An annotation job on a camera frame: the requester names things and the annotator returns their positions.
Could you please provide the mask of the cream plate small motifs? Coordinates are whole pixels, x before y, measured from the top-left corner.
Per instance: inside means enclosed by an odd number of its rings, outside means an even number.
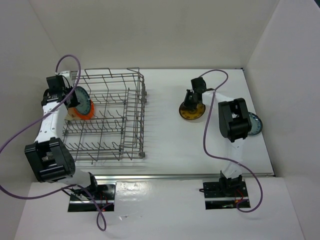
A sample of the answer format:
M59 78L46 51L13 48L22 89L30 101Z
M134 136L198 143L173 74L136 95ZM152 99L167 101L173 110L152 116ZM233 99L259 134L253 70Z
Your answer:
M81 118L79 118L79 116L74 112L74 110L70 108L67 111L67 115L65 116L65 120L77 121L77 120L81 120Z

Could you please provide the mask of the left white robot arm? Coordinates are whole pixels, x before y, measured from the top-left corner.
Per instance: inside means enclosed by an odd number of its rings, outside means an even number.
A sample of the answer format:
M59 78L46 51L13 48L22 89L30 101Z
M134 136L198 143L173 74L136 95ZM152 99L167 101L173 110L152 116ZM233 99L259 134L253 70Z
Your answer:
M87 91L81 86L74 87L76 77L76 71L47 77L48 89L41 106L49 116L42 120L37 137L25 146L24 153L38 182L74 185L75 194L93 200L100 192L95 176L76 168L63 143L65 120L90 120L95 111Z

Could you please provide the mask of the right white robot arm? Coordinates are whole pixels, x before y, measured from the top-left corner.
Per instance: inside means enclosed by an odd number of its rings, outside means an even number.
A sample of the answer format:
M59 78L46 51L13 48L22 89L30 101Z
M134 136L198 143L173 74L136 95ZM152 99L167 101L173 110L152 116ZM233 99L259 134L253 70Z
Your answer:
M202 77L192 79L191 86L179 106L180 116L188 121L196 120L203 116L212 99L217 101L219 131L229 141L227 158L241 162L244 140L252 128L246 101L214 93Z

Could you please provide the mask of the orange plate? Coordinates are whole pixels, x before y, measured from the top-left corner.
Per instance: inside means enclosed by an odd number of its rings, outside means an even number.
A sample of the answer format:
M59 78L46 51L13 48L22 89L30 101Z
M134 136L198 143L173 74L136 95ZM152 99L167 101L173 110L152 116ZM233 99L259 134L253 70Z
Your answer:
M81 120L90 120L94 117L94 113L95 113L95 106L94 106L94 103L92 100L90 100L90 107L89 107L89 112L88 114L82 114L80 113L79 110L77 110L76 107L73 107L73 108L70 108L70 109L73 109L74 112L79 116L79 118L81 118Z

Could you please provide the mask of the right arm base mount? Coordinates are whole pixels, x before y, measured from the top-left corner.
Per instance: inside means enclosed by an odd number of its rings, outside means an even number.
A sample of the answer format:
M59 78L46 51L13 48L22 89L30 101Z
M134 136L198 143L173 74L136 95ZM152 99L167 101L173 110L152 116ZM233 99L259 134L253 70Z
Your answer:
M206 210L235 209L237 204L241 209L250 208L249 194L244 181L240 186L227 189L225 192L218 182L203 182L198 191L203 193Z

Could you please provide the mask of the yellow patterned plate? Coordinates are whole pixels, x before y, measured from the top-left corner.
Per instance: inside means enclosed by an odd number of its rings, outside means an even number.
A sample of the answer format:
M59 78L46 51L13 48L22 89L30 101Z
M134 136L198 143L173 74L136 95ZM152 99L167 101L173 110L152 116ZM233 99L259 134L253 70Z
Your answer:
M202 103L199 103L195 109L188 109L185 106L183 106L183 104L181 104L178 109L179 115L187 121L199 119L204 115L205 111L206 106Z

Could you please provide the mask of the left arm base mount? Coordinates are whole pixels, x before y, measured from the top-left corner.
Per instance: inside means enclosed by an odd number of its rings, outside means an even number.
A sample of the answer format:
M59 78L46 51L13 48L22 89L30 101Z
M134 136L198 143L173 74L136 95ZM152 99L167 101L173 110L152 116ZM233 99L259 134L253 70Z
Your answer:
M99 184L97 191L92 192L96 204L102 212L113 212L115 209L116 183ZM69 193L69 213L97 212L90 196L80 189L71 189Z

